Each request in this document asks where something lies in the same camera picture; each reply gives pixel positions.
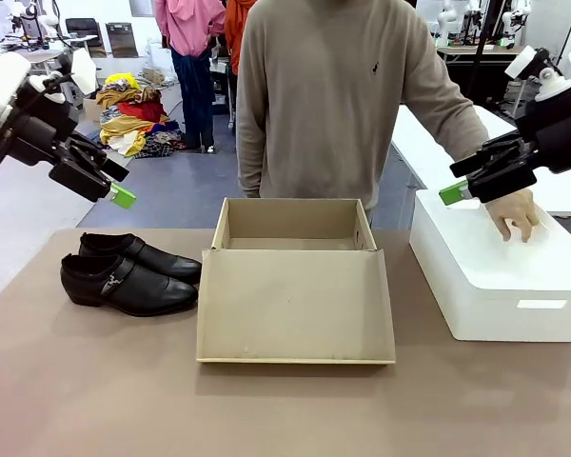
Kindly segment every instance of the leather shoe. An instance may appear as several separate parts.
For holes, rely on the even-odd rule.
[[[61,284],[77,305],[108,305],[138,317],[192,309],[198,296],[193,286],[118,255],[66,256],[61,261]]]
[[[85,233],[80,238],[80,255],[121,255],[157,273],[188,284],[201,280],[201,264],[196,260],[169,254],[147,245],[144,240],[128,233],[99,235]]]

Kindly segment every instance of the man in beige sweater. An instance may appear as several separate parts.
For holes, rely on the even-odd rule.
[[[401,102],[459,160],[487,132],[404,0],[259,0],[239,67],[237,151],[248,197],[377,205]],[[487,205],[503,235],[539,223],[522,190]]]

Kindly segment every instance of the person in pink shirt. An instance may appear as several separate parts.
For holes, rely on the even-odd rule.
[[[224,33],[226,9],[220,0],[154,0],[156,22],[171,47],[173,66],[182,89],[189,149],[215,151],[213,141],[213,86],[208,44]]]

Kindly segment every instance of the blue jeans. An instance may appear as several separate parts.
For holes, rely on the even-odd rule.
[[[182,90],[182,111],[186,124],[184,141],[192,149],[201,145],[206,148],[213,146],[212,104],[215,95],[209,72],[209,56],[209,50],[198,57],[180,55],[171,50],[173,67]]]

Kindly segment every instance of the pink shirt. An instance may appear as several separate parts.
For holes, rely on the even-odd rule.
[[[220,0],[154,0],[161,33],[180,55],[197,57],[210,35],[225,30],[226,10]]]

